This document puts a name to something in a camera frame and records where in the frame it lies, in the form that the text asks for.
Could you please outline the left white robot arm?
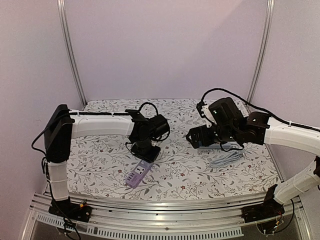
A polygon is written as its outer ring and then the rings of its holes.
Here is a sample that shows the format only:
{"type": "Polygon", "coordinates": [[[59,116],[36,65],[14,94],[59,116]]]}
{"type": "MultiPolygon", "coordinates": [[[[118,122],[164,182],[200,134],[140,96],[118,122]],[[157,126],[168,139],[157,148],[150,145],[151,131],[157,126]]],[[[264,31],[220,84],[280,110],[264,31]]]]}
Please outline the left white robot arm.
{"type": "Polygon", "coordinates": [[[65,104],[59,105],[43,133],[48,182],[52,199],[56,200],[55,209],[63,217],[70,217],[75,211],[74,205],[68,201],[67,181],[67,161],[72,139],[98,135],[126,136],[132,145],[132,154],[152,163],[161,150],[152,141],[161,135],[158,128],[165,121],[160,114],[152,118],[144,117],[140,109],[83,113],[72,112],[65,104]]]}

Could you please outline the purple power strip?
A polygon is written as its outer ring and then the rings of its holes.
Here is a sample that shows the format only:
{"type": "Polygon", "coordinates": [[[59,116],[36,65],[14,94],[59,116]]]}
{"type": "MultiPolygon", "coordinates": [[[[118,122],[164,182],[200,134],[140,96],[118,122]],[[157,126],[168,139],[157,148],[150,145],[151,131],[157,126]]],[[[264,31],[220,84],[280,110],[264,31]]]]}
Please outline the purple power strip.
{"type": "Polygon", "coordinates": [[[127,184],[127,186],[129,186],[132,189],[135,189],[141,183],[141,181],[144,179],[147,173],[150,171],[152,166],[153,163],[141,160],[125,179],[125,183],[127,184]]]}

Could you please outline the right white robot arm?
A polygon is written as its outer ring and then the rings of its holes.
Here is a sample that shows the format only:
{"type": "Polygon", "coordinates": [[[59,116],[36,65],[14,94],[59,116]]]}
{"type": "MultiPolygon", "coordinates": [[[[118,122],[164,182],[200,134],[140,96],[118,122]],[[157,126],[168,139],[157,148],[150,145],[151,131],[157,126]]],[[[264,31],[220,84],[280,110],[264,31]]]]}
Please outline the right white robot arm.
{"type": "Polygon", "coordinates": [[[186,140],[193,148],[236,142],[240,149],[246,143],[279,145],[315,155],[315,159],[290,179],[272,186],[259,206],[262,218],[269,218],[290,199],[320,184],[320,130],[288,121],[280,121],[267,113],[252,112],[247,117],[216,117],[210,124],[191,128],[186,140]]]}

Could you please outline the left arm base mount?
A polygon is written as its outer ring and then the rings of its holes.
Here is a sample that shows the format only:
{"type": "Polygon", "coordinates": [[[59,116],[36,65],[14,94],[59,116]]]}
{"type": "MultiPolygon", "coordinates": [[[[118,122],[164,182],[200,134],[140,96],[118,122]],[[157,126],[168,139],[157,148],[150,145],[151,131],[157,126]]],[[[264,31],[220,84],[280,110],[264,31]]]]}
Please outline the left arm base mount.
{"type": "Polygon", "coordinates": [[[86,200],[81,203],[72,203],[70,197],[66,200],[52,200],[48,212],[52,215],[70,220],[88,223],[93,208],[87,205],[86,200]]]}

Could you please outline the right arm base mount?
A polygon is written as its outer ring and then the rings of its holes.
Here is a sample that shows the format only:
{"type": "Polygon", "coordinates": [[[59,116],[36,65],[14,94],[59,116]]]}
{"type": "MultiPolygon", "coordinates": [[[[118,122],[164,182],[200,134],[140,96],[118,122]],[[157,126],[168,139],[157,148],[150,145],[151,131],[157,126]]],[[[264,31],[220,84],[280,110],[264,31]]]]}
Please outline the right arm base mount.
{"type": "Polygon", "coordinates": [[[275,184],[268,189],[262,203],[241,208],[241,217],[245,223],[260,221],[285,213],[284,204],[280,204],[274,199],[277,186],[275,184]]]}

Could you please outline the grey power strip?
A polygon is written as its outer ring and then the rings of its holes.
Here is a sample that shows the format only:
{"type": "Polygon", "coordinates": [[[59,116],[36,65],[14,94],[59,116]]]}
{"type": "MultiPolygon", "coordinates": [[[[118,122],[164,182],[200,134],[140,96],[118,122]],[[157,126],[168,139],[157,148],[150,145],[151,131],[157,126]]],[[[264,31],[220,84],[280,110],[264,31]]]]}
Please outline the grey power strip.
{"type": "MultiPolygon", "coordinates": [[[[227,142],[227,143],[222,145],[222,148],[225,149],[225,150],[229,150],[230,148],[235,148],[236,146],[237,145],[235,143],[227,142]]],[[[220,150],[221,146],[220,146],[219,143],[214,143],[214,144],[211,144],[211,145],[208,145],[208,146],[200,146],[199,149],[220,150]]]]}

